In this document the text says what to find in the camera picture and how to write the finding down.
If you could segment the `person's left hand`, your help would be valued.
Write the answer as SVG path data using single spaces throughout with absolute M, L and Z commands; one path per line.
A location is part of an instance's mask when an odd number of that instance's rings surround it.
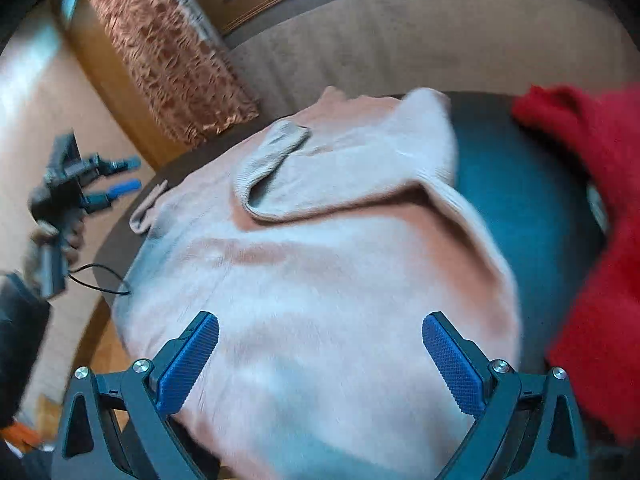
M 39 220 L 30 233 L 25 249 L 21 276 L 26 286 L 40 296 L 42 279 L 50 271 L 46 251 L 58 248 L 66 266 L 79 261 L 81 249 L 85 246 L 85 222 L 83 214 L 72 214 L 70 222 L 60 232 L 51 223 Z

